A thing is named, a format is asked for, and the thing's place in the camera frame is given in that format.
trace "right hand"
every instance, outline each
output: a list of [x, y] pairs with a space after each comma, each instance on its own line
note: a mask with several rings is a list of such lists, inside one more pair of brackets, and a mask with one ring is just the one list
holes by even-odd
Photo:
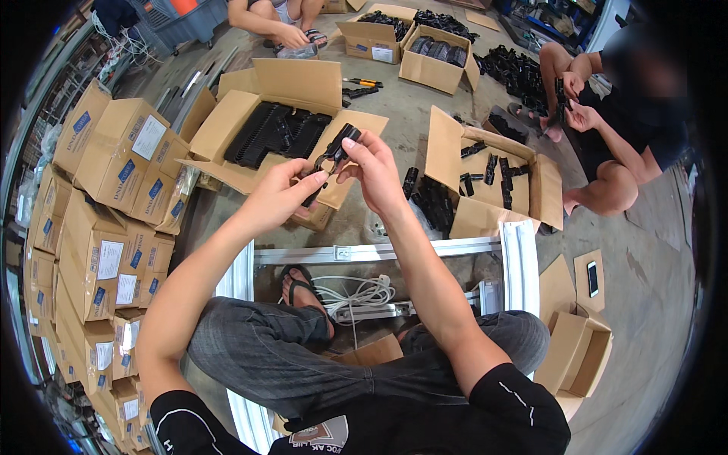
[[295, 25], [280, 23], [278, 32], [276, 32], [275, 35], [278, 38], [278, 41], [280, 41], [280, 43], [288, 49], [298, 49], [306, 44], [310, 44], [306, 34]]
[[563, 77], [563, 93], [567, 98], [576, 100], [579, 94], [584, 90], [584, 81], [579, 74], [573, 71], [564, 71]]
[[408, 206], [392, 149], [369, 130], [361, 130], [359, 143], [344, 139], [341, 145], [351, 161], [336, 178], [341, 184], [350, 177], [359, 179], [366, 205], [382, 219]]

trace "seated person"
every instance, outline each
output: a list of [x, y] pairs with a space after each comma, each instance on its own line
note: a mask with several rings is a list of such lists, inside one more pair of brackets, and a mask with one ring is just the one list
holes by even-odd
[[326, 35], [313, 28], [322, 6], [323, 0], [230, 0], [228, 20], [233, 27], [271, 41], [277, 55], [284, 47], [327, 44]]
[[[655, 36], [649, 25], [635, 24], [616, 32], [604, 51], [572, 58], [556, 43], [541, 48], [549, 117], [556, 112], [554, 78], [563, 78], [573, 108], [566, 109], [566, 123], [574, 130], [567, 135], [589, 180], [564, 194], [567, 215], [578, 205], [604, 216], [627, 210], [639, 185], [662, 174], [687, 149], [686, 77]], [[599, 73], [612, 83], [602, 100], [585, 83]], [[538, 120], [541, 128], [547, 123]], [[556, 125], [546, 134], [558, 142], [562, 133]]]

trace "left hand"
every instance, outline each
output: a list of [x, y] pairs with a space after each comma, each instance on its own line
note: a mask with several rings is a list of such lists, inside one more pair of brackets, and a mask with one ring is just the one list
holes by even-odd
[[291, 180], [303, 171], [310, 171], [313, 166], [310, 161], [298, 158], [271, 167], [237, 213], [244, 214], [244, 222], [253, 223], [259, 233], [277, 228], [294, 213], [307, 217], [309, 211], [316, 210], [318, 202], [314, 201], [308, 209], [301, 203], [321, 188], [328, 179], [328, 173], [320, 171], [308, 175], [292, 186]]
[[602, 122], [601, 115], [592, 107], [582, 106], [575, 103], [574, 100], [567, 101], [571, 104], [573, 111], [569, 108], [564, 109], [566, 112], [566, 123], [578, 132], [584, 132], [597, 127]]

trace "forearm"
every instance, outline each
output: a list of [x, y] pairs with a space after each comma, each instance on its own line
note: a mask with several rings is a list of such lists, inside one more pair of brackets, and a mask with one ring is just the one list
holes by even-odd
[[245, 217], [236, 212], [210, 239], [167, 278], [149, 307], [137, 343], [143, 362], [179, 360], [216, 285], [240, 251], [252, 240]]
[[383, 222], [417, 315], [439, 345], [447, 352], [465, 331], [480, 331], [460, 285], [409, 206], [384, 216]]
[[595, 129], [609, 147], [612, 156], [636, 178], [645, 174], [646, 164], [642, 156], [620, 136], [604, 119], [600, 119]]

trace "white label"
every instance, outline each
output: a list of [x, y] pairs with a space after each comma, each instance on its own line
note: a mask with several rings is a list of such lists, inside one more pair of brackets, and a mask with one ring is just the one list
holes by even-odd
[[96, 343], [96, 365], [99, 371], [106, 370], [111, 365], [111, 353], [114, 352], [114, 342]]
[[116, 278], [116, 274], [119, 273], [119, 262], [122, 260], [122, 250], [124, 250], [124, 244], [121, 242], [101, 240], [97, 280]]
[[139, 335], [139, 322], [135, 321], [131, 324], [124, 324], [124, 338], [122, 339], [122, 348], [127, 351], [134, 349], [136, 346], [136, 337]]
[[394, 59], [394, 52], [391, 49], [382, 49], [381, 47], [371, 48], [371, 57], [373, 60], [391, 63]]
[[139, 415], [139, 399], [135, 398], [130, 401], [124, 401], [124, 418], [126, 420], [134, 419]]
[[119, 274], [119, 286], [116, 289], [116, 304], [128, 305], [134, 300], [134, 287], [136, 275]]
[[151, 156], [157, 150], [165, 131], [167, 131], [167, 127], [149, 114], [136, 141], [134, 141], [134, 145], [132, 145], [132, 151], [147, 161], [151, 160]]

